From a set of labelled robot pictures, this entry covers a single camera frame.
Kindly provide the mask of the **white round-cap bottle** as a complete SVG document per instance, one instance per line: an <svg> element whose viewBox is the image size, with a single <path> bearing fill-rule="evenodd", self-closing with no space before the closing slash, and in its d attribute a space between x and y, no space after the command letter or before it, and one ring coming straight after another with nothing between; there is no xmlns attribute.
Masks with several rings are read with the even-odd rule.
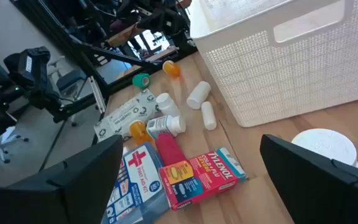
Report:
<svg viewBox="0 0 358 224"><path fill-rule="evenodd" d="M170 115L173 117L180 116L180 110L178 106L175 104L174 100L168 93L161 93L158 97L156 97L156 103L158 104L159 110L164 115Z"/></svg>

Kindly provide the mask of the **red Tylenol box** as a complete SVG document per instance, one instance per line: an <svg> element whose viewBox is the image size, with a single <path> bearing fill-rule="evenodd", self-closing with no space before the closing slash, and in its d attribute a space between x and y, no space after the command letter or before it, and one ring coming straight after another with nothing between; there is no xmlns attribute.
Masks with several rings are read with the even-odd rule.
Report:
<svg viewBox="0 0 358 224"><path fill-rule="evenodd" d="M233 189L248 179L240 163L225 147L162 167L159 174L172 210Z"/></svg>

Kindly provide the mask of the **white woven plastic basket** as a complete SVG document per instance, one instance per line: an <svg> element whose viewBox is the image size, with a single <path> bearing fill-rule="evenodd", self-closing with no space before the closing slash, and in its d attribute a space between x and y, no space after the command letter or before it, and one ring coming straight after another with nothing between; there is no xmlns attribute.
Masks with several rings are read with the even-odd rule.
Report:
<svg viewBox="0 0 358 224"><path fill-rule="evenodd" d="M191 38L240 126L358 100L358 0L191 7Z"/></svg>

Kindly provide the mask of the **black metal table frame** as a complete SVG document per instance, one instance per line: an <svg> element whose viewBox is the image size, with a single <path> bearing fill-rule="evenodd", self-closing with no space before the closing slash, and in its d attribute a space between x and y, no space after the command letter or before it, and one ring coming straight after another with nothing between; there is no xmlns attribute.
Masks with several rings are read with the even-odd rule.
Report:
<svg viewBox="0 0 358 224"><path fill-rule="evenodd" d="M174 56L164 56L156 61L136 59L128 55L114 53L94 44L82 41L69 32L66 26L68 11L59 12L63 0L10 0L23 15L40 29L55 45L71 57L71 59L89 77L93 77L104 95L113 94L132 84L132 79L138 73L153 74L162 69L163 62L177 62L197 51L191 38L187 18L181 15L177 8L177 0L121 0L122 4L112 18L127 18L132 9L141 9L146 18L140 21L140 27L161 32L174 43ZM108 59L126 62L139 66L139 69L124 75L113 83L106 83L91 62L90 55L99 55Z"/></svg>

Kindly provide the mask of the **teal bandage roll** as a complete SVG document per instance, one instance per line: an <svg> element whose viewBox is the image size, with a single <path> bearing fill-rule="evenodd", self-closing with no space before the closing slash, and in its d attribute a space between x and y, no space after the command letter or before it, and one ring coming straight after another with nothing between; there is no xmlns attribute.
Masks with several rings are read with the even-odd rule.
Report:
<svg viewBox="0 0 358 224"><path fill-rule="evenodd" d="M132 84L139 88L147 88L150 85L150 75L139 73L132 78Z"/></svg>

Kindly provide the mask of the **large white pill bottle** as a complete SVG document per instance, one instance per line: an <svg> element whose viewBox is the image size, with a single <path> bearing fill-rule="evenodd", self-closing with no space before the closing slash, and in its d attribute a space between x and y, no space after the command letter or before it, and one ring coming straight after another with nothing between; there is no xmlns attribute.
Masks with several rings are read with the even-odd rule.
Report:
<svg viewBox="0 0 358 224"><path fill-rule="evenodd" d="M201 108L201 104L207 99L211 86L206 81L200 81L186 99L188 106L194 110Z"/></svg>

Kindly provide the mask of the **blue first aid kit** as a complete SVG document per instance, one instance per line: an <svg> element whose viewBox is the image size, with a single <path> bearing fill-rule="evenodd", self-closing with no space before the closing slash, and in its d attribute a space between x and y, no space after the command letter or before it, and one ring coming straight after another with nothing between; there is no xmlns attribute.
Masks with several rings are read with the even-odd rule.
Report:
<svg viewBox="0 0 358 224"><path fill-rule="evenodd" d="M170 209L158 174L163 162L147 142L122 156L101 224L151 224Z"/></svg>

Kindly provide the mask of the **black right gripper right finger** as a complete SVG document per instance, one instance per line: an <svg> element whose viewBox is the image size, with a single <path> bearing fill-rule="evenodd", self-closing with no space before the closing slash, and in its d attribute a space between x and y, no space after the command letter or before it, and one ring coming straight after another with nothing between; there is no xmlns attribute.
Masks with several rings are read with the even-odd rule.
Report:
<svg viewBox="0 0 358 224"><path fill-rule="evenodd" d="M358 168L271 134L260 155L295 224L358 224Z"/></svg>

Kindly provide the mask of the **white bottle with printed label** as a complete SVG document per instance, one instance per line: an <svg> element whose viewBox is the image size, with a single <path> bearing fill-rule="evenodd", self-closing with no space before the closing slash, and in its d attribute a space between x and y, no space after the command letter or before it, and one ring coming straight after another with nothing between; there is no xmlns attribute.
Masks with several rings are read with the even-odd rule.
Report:
<svg viewBox="0 0 358 224"><path fill-rule="evenodd" d="M157 139L160 134L167 133L176 137L186 131L186 123L182 116L161 116L148 121L147 132L153 138Z"/></svg>

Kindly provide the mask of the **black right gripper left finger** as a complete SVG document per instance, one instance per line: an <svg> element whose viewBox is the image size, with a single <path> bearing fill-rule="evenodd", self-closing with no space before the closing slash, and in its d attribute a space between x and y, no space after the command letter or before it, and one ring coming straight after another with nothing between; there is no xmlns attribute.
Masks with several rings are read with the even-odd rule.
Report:
<svg viewBox="0 0 358 224"><path fill-rule="evenodd" d="M113 135L47 169L0 187L0 224L100 224L121 165Z"/></svg>

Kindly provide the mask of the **white round lid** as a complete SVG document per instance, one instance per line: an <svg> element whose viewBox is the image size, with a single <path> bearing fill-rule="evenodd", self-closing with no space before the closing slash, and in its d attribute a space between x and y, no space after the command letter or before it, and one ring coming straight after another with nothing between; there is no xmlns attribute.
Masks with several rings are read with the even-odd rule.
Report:
<svg viewBox="0 0 358 224"><path fill-rule="evenodd" d="M297 134L291 141L329 159L358 168L355 145L345 135L330 129L308 129Z"/></svg>

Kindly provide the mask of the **small white pill bottle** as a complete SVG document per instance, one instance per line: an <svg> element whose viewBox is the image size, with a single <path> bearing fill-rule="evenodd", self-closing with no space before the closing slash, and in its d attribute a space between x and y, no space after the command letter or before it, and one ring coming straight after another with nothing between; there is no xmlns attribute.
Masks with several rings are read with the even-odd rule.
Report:
<svg viewBox="0 0 358 224"><path fill-rule="evenodd" d="M208 101L202 103L201 113L203 116L203 122L205 128L209 131L214 130L217 126L217 121L214 115L212 104Z"/></svg>

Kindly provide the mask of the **red bandage roll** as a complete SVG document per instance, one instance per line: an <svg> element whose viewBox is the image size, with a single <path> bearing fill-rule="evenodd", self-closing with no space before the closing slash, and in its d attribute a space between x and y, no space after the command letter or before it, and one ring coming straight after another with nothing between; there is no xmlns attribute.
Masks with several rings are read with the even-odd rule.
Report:
<svg viewBox="0 0 358 224"><path fill-rule="evenodd" d="M186 160L184 153L171 134L159 134L155 145L165 166Z"/></svg>

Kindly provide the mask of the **white printed gauze package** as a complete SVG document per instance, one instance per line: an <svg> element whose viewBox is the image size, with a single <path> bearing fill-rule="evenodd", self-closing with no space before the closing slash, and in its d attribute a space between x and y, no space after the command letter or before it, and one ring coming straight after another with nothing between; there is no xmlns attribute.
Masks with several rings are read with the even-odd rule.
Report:
<svg viewBox="0 0 358 224"><path fill-rule="evenodd" d="M158 115L161 115L161 112L155 101L155 95L146 88L98 121L94 126L94 131L99 142L116 134L120 134L123 141L127 141L132 137L129 126L133 121L146 123Z"/></svg>

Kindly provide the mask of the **office chair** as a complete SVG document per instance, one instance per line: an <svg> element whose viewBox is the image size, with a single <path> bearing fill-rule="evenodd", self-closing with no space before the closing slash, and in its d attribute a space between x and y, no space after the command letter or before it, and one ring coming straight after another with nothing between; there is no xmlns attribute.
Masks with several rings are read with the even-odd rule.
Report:
<svg viewBox="0 0 358 224"><path fill-rule="evenodd" d="M63 75L62 67L58 64L64 60L64 55L51 60L47 65L47 75L54 90L57 90L63 99L76 101L80 99L87 76L79 69L74 69Z"/></svg>

